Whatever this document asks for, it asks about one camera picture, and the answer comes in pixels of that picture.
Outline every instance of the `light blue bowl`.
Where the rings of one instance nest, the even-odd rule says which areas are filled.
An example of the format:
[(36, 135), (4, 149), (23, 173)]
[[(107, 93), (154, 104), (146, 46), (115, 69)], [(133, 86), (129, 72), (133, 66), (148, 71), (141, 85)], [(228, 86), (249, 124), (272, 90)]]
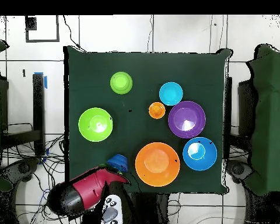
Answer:
[(204, 171), (215, 164), (217, 148), (207, 138), (193, 138), (185, 144), (183, 158), (188, 167), (196, 171)]
[(167, 82), (160, 88), (159, 96), (165, 105), (174, 106), (183, 98), (183, 89), (176, 82)]

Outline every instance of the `floor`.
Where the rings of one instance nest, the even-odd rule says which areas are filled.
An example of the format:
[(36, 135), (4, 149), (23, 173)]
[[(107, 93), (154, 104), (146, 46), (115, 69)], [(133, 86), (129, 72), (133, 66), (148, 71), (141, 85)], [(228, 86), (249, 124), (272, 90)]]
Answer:
[[(29, 39), (56, 39), (55, 16), (36, 16), (37, 30), (29, 31)], [(45, 138), (51, 141), (64, 133), (64, 83), (62, 46), (79, 44), (86, 51), (167, 51), (171, 53), (215, 53), (220, 48), (233, 50), (229, 76), (233, 78), (232, 132), (239, 125), (237, 84), (250, 78), (245, 64), (253, 59), (254, 49), (261, 43), (272, 44), (280, 50), (280, 16), (275, 15), (116, 15), (116, 16), (63, 16), (59, 20), (59, 42), (26, 43), (25, 17), (0, 16), (0, 39), (9, 48), (0, 53), (0, 73), (9, 81), (9, 123), (33, 122), (32, 74), (47, 76), (45, 89)], [(10, 132), (29, 130), (29, 125), (10, 126)], [(20, 146), (21, 151), (29, 150)], [(50, 153), (62, 155), (58, 144)], [(3, 166), (16, 159), (5, 157)], [(56, 170), (63, 171), (63, 164)], [(42, 165), (37, 176), (43, 189), (48, 189), (48, 177)], [(54, 173), (56, 183), (64, 180), (62, 173)], [(225, 177), (229, 192), (216, 194), (172, 194), (168, 214), (170, 224), (243, 224), (245, 197), (241, 185)], [(35, 176), (28, 183), (21, 182), (16, 207), (21, 224), (31, 218), (44, 204), (46, 197)], [(61, 219), (63, 224), (70, 223)], [(58, 220), (43, 220), (34, 224), (61, 224)]]

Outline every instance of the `purple bowl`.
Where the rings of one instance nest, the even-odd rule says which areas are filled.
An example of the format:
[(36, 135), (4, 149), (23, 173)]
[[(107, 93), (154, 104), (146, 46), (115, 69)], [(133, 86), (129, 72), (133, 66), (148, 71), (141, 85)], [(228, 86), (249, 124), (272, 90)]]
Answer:
[(199, 135), (204, 129), (205, 120), (204, 110), (193, 101), (179, 102), (168, 116), (169, 128), (180, 138), (193, 138)]

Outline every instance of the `blue cup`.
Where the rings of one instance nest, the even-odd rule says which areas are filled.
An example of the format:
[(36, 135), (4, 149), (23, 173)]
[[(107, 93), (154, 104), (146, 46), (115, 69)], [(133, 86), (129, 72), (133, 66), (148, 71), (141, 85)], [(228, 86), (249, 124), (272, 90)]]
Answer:
[(188, 167), (196, 171), (204, 171), (215, 164), (217, 148), (207, 138), (192, 138), (184, 146), (183, 158)]
[(128, 171), (128, 159), (120, 154), (114, 155), (111, 159), (107, 161), (107, 164), (115, 167), (119, 171), (127, 172)]

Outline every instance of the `black stand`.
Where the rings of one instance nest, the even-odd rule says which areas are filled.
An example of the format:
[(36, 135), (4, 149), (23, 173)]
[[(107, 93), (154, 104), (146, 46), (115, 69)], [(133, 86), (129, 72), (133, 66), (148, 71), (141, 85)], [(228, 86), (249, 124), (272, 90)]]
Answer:
[[(2, 127), (1, 130), (8, 129), (8, 101), (7, 101), (8, 81), (6, 78), (0, 79)], [(32, 131), (18, 133), (7, 133), (1, 137), (1, 148), (8, 149), (17, 145), (34, 142), (36, 156), (41, 156), (45, 152), (44, 143), (44, 86), (43, 76), (33, 75), (33, 127)]]

